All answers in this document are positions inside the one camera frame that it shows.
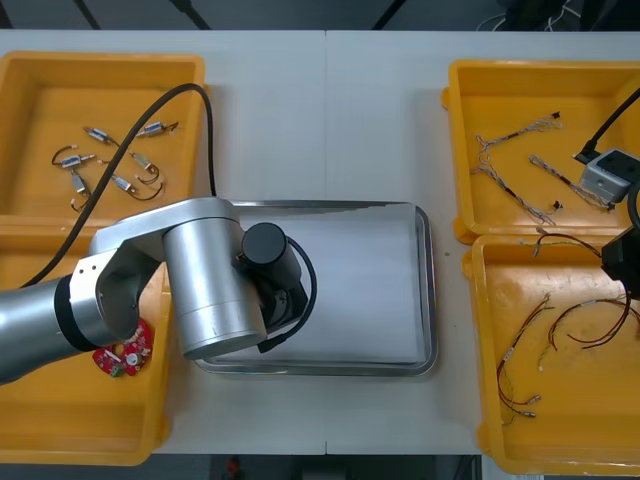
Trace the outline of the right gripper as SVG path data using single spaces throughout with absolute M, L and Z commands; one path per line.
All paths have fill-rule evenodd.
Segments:
M 639 299 L 639 231 L 628 229 L 602 248 L 602 269 Z

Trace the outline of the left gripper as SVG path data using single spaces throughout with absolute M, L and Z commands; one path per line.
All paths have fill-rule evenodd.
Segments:
M 267 280 L 258 279 L 255 285 L 260 299 L 262 318 L 267 329 L 282 329 L 301 318 L 308 302 L 301 282 L 281 287 Z

